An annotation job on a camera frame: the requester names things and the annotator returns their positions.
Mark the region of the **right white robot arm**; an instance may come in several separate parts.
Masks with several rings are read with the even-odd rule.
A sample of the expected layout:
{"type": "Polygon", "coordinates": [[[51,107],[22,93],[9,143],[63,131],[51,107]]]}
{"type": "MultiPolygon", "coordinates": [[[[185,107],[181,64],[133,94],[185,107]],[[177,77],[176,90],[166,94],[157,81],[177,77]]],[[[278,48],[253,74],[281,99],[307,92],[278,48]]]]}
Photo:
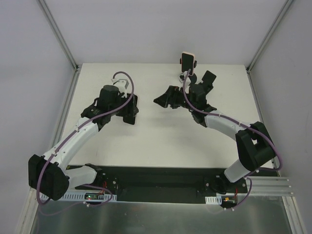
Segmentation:
{"type": "Polygon", "coordinates": [[[277,153],[263,123],[239,122],[208,104],[206,96],[212,88],[212,85],[203,83],[192,84],[186,93],[183,88],[169,86],[166,92],[153,102],[163,108],[188,109],[197,124],[217,130],[236,142],[238,159],[210,182],[210,188],[214,192],[225,194],[235,189],[240,179],[276,157],[277,153]]]}

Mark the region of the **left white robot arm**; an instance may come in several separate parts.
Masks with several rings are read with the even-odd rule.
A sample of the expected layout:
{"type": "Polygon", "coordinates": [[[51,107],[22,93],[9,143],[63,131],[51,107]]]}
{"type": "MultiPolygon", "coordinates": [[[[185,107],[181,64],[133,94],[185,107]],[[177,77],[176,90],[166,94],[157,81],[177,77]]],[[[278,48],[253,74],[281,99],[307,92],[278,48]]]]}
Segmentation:
{"type": "Polygon", "coordinates": [[[125,88],[105,85],[99,97],[85,108],[71,132],[42,156],[33,155],[28,161],[29,186],[56,201],[68,189],[87,184],[97,190],[104,183],[103,170],[93,164],[68,169],[72,158],[94,135],[100,132],[113,116],[133,125],[139,112],[138,97],[125,88]]]}

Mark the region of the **pink-case smartphone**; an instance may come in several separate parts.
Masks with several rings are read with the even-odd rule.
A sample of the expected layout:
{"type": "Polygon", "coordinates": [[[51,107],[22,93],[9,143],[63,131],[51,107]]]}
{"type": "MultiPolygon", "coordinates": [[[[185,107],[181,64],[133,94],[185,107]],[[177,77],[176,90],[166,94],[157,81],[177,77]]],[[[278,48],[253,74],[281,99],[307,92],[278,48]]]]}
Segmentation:
{"type": "Polygon", "coordinates": [[[187,72],[190,70],[189,75],[194,73],[195,55],[189,52],[182,52],[181,54],[181,72],[187,72]]]}
{"type": "Polygon", "coordinates": [[[130,124],[130,125],[134,125],[136,122],[136,114],[126,114],[123,116],[123,122],[130,124]]]}

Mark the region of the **black folding phone stand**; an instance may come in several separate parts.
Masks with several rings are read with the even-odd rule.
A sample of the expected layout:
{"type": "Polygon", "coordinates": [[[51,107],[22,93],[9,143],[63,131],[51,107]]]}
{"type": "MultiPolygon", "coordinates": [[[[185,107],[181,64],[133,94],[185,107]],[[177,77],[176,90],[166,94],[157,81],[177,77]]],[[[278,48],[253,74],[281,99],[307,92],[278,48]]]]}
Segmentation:
{"type": "Polygon", "coordinates": [[[202,77],[202,82],[200,85],[203,87],[204,91],[209,93],[213,89],[213,82],[216,79],[216,75],[207,70],[202,77]]]}

